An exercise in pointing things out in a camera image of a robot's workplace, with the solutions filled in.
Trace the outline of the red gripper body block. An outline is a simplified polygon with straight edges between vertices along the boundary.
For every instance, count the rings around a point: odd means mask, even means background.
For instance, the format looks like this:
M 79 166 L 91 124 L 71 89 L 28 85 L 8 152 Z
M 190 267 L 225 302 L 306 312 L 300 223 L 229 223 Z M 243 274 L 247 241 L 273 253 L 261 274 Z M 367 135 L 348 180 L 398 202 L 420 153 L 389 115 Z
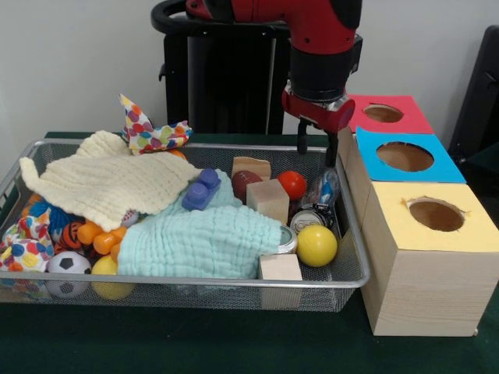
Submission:
M 304 118 L 318 129 L 333 133 L 349 124 L 356 108 L 355 101 L 346 93 L 331 103 L 313 103 L 296 96 L 290 87 L 283 90 L 281 103 L 291 116 Z

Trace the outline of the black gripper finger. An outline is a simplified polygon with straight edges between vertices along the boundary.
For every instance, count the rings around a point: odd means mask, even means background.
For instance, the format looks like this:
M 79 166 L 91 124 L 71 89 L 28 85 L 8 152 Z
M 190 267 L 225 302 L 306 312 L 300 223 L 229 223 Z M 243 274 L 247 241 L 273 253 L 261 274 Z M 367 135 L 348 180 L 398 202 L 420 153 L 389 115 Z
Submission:
M 307 152 L 307 126 L 308 121 L 305 118 L 300 118 L 297 132 L 297 151 L 302 155 Z
M 334 168 L 337 160 L 338 153 L 338 134 L 336 132 L 325 132 L 327 135 L 328 147 L 325 157 L 325 166 L 327 168 Z

